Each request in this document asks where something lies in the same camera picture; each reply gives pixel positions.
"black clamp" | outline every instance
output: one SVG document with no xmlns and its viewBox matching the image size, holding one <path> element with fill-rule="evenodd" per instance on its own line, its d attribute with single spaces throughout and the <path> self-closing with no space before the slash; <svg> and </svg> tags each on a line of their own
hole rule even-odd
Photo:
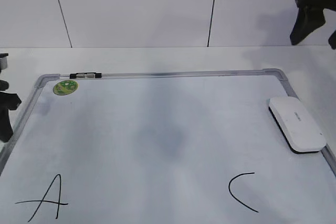
<svg viewBox="0 0 336 224">
<path fill-rule="evenodd" d="M 336 11 L 336 0 L 295 0 L 295 2 L 299 12 L 290 34 L 292 45 L 297 45 L 326 23 L 323 14 L 325 8 Z M 336 31 L 330 36 L 328 42 L 332 49 L 336 49 Z"/>
<path fill-rule="evenodd" d="M 5 59 L 8 54 L 0 54 L 0 60 Z M 5 91 L 9 88 L 9 84 L 6 81 L 0 80 L 0 91 Z M 8 142 L 13 135 L 13 129 L 9 121 L 9 110 L 16 110 L 21 104 L 21 100 L 17 94 L 8 94 L 0 92 L 0 140 L 2 142 Z"/>
</svg>

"whiteboard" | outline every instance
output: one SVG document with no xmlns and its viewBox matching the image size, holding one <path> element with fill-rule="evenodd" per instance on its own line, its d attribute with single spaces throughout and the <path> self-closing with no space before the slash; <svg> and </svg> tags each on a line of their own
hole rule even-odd
<svg viewBox="0 0 336 224">
<path fill-rule="evenodd" d="M 292 153 L 268 111 L 287 95 L 275 76 L 76 81 L 42 88 L 0 176 L 1 223 L 336 220 L 326 160 Z M 245 173 L 230 190 L 254 211 L 228 190 Z"/>
</svg>

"black ink writing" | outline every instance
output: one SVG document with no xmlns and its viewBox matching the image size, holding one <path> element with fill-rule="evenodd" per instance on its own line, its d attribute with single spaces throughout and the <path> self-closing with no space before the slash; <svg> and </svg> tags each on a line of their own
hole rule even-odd
<svg viewBox="0 0 336 224">
<path fill-rule="evenodd" d="M 236 200 L 238 201 L 239 203 L 241 203 L 243 206 L 247 207 L 248 209 L 254 211 L 254 212 L 258 212 L 257 210 L 254 210 L 252 207 L 249 207 L 248 205 L 244 204 L 243 202 L 241 202 L 239 199 L 237 199 L 231 192 L 231 183 L 232 181 L 234 181 L 236 178 L 240 177 L 240 176 L 243 176 L 243 175 L 250 175 L 250 174 L 254 174 L 254 173 L 242 173 L 242 174 L 239 174 L 237 175 L 236 177 L 234 177 L 233 179 L 230 180 L 229 182 L 229 192 L 231 194 L 231 196 Z"/>
<path fill-rule="evenodd" d="M 51 186 L 52 186 L 53 183 L 55 182 L 56 178 L 59 178 L 59 194 L 58 194 L 58 201 L 55 202 L 55 201 L 45 200 L 45 198 L 46 198 L 46 196 L 47 196 L 47 194 L 48 194 L 48 192 L 49 192 Z M 55 176 L 55 178 L 52 180 L 52 182 L 51 182 L 50 186 L 48 187 L 46 193 L 44 194 L 42 200 L 27 200 L 27 201 L 20 201 L 20 202 L 17 202 L 17 203 L 15 203 L 15 204 L 21 204 L 21 203 L 27 203 L 27 202 L 40 202 L 40 203 L 38 204 L 38 206 L 37 206 L 35 212 L 33 213 L 32 217 L 28 220 L 28 222 L 30 222 L 30 221 L 34 218 L 35 214 L 37 213 L 38 209 L 40 208 L 40 206 L 42 205 L 43 202 L 46 202 L 46 203 L 52 203 L 52 204 L 57 204 L 56 219 L 58 219 L 59 207 L 60 207 L 60 206 L 66 206 L 66 205 L 68 205 L 68 203 L 61 203 L 61 202 L 60 202 L 60 201 L 61 201 L 61 188 L 62 188 L 62 177 L 61 177 L 60 174 L 57 174 L 57 175 Z"/>
</svg>

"whiteboard eraser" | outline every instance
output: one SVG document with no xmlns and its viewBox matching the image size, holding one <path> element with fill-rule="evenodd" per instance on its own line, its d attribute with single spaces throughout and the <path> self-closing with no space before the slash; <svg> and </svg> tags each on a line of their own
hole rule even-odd
<svg viewBox="0 0 336 224">
<path fill-rule="evenodd" d="M 316 153 L 327 144 L 320 128 L 299 99 L 271 98 L 269 111 L 294 153 Z"/>
</svg>

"round magnet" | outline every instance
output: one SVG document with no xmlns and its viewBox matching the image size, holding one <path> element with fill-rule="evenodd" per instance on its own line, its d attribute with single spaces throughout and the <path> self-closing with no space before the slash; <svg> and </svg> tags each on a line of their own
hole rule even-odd
<svg viewBox="0 0 336 224">
<path fill-rule="evenodd" d="M 56 95 L 68 95 L 74 93 L 78 88 L 78 83 L 72 80 L 61 81 L 52 89 Z"/>
</svg>

